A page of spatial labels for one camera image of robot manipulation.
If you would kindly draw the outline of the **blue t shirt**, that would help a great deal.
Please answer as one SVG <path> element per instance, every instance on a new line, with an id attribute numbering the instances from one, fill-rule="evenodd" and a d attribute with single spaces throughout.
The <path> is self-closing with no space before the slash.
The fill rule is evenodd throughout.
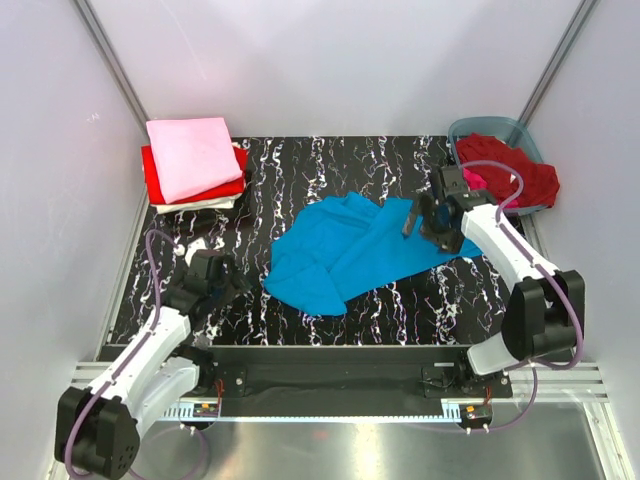
<path id="1" fill-rule="evenodd" d="M 379 206 L 351 192 L 305 207 L 271 246 L 264 288 L 277 300 L 312 316 L 340 316 L 346 303 L 373 289 L 456 258 L 482 254 L 472 241 L 457 254 L 441 253 L 418 231 L 404 237 L 409 199 Z"/>

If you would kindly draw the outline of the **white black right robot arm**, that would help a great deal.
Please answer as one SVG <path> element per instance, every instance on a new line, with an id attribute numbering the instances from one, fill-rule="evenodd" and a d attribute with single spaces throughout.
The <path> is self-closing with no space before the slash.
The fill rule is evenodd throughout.
<path id="1" fill-rule="evenodd" d="M 569 370 L 583 356 L 585 282 L 539 254 L 505 219 L 504 207 L 486 190 L 471 189 L 460 168 L 438 167 L 430 188 L 413 201 L 402 234 L 418 228 L 439 252 L 458 254 L 472 241 L 510 290 L 499 333 L 471 346 L 454 384 L 476 396 L 490 375 L 537 363 Z"/>

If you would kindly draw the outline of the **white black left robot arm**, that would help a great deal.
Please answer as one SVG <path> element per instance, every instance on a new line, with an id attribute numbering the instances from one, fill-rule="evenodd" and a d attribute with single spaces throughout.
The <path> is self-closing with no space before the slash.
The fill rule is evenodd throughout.
<path id="1" fill-rule="evenodd" d="M 57 405 L 54 457 L 73 479 L 120 479 L 150 427 L 185 394 L 221 382 L 211 352 L 192 333 L 251 285 L 233 257 L 195 251 L 119 356 L 87 386 L 69 387 Z"/>

